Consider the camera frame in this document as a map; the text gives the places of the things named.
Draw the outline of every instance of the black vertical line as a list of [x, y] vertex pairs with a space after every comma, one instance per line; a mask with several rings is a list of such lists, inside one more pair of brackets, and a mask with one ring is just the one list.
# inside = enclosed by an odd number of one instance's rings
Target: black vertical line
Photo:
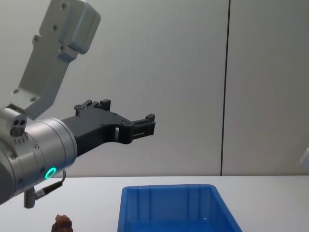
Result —
[[224, 142], [224, 121], [225, 121], [225, 96], [226, 96], [226, 74], [227, 74], [227, 55], [228, 55], [228, 38], [230, 33], [230, 13], [231, 13], [231, 0], [228, 0], [228, 16], [227, 16], [227, 32], [226, 32], [226, 51], [225, 51], [225, 75], [224, 75], [224, 95], [223, 95], [223, 117], [222, 117], [222, 138], [221, 138], [221, 169], [223, 169], [223, 142]]

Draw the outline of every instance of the brown figurine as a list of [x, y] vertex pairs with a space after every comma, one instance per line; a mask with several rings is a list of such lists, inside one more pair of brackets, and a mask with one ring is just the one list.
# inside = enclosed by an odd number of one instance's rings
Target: brown figurine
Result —
[[66, 215], [57, 215], [52, 232], [73, 232], [72, 221]]

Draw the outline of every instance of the blue plastic bin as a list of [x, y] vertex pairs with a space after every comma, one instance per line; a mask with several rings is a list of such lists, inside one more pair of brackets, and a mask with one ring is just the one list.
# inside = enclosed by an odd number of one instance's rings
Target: blue plastic bin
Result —
[[118, 232], [241, 232], [215, 186], [126, 187]]

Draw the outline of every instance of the white tabletop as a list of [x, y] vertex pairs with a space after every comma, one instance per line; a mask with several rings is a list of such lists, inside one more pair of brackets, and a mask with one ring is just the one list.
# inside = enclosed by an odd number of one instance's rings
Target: white tabletop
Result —
[[66, 214], [74, 232], [117, 232], [122, 188], [162, 184], [215, 185], [244, 232], [309, 231], [309, 176], [68, 178], [33, 209], [23, 208], [23, 195], [1, 205], [0, 231], [48, 232]]

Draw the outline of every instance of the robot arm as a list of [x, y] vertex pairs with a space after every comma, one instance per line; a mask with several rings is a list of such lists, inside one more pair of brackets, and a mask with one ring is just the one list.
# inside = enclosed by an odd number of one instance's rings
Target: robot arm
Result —
[[106, 142], [129, 144], [154, 133], [154, 115], [130, 121], [110, 112], [110, 100], [87, 100], [64, 120], [33, 121], [53, 104], [69, 63], [88, 51], [99, 21], [84, 0], [51, 0], [19, 87], [0, 110], [0, 204], [24, 192], [24, 207], [32, 208], [63, 181], [39, 191], [34, 186], [78, 156]]

